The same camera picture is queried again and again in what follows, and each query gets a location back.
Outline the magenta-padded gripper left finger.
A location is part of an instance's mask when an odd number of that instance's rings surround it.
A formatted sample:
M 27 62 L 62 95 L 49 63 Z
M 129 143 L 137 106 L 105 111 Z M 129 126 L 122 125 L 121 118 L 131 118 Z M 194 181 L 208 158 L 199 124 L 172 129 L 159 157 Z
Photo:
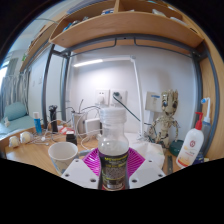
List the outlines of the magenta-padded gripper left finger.
M 97 189 L 100 178 L 98 149 L 91 150 L 83 159 L 74 159 L 62 178 L 84 188 Z

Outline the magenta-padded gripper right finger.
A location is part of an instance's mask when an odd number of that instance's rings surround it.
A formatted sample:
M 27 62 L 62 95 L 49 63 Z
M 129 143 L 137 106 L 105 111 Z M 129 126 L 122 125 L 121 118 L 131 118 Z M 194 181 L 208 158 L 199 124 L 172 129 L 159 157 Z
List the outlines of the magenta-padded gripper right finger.
M 165 177 L 164 172 L 151 159 L 144 158 L 136 150 L 130 148 L 128 156 L 128 188 L 141 188 Z

